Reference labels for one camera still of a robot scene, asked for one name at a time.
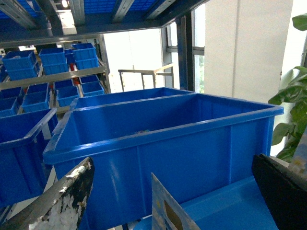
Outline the left gripper worn black left finger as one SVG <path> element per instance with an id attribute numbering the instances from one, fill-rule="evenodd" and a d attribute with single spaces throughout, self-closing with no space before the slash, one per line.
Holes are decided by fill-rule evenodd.
<path id="1" fill-rule="evenodd" d="M 94 172 L 93 158 L 85 158 L 0 228 L 2 230 L 77 230 L 93 189 Z"/>

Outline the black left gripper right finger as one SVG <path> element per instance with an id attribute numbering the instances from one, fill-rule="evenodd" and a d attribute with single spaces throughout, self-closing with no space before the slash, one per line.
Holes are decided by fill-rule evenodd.
<path id="1" fill-rule="evenodd" d="M 277 228 L 305 230 L 307 181 L 264 154 L 253 156 L 251 169 Z"/>

